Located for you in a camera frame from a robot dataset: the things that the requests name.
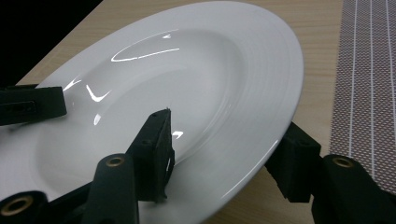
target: striped placemat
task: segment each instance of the striped placemat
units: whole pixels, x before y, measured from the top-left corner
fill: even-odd
[[[330,153],[396,194],[396,1],[344,0]]]

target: metal rivet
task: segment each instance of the metal rivet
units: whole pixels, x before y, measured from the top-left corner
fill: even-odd
[[[352,161],[347,160],[347,159],[344,159],[344,158],[342,158],[342,157],[335,157],[335,158],[332,159],[332,161],[333,161],[335,164],[337,164],[337,165],[339,165],[339,166],[342,166],[342,167],[345,167],[345,168],[351,168],[351,167],[353,167]]]
[[[2,209],[0,214],[4,217],[17,215],[24,211],[33,203],[33,197],[30,195],[22,196],[7,203]]]
[[[106,165],[109,167],[115,167],[123,164],[125,159],[123,157],[113,157],[106,161]]]

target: white plate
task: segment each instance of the white plate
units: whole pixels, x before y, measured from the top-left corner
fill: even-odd
[[[1,127],[0,199],[38,189],[53,200],[91,181],[99,160],[169,107],[177,165],[166,203],[139,203],[140,220],[201,222],[267,161],[303,79],[296,36],[261,7],[206,2],[147,17],[40,84],[64,88],[65,117]]]

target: placemat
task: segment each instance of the placemat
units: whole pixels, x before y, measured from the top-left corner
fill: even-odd
[[[345,0],[330,153],[396,194],[396,1]]]

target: table surface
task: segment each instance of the table surface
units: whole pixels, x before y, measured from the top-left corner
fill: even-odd
[[[39,83],[89,45],[134,21],[191,0],[104,0],[19,84]],[[297,35],[304,53],[304,88],[293,122],[329,150],[332,103],[342,16],[342,0],[245,1],[282,18]],[[289,203],[262,168],[206,224],[314,223],[311,203]]]

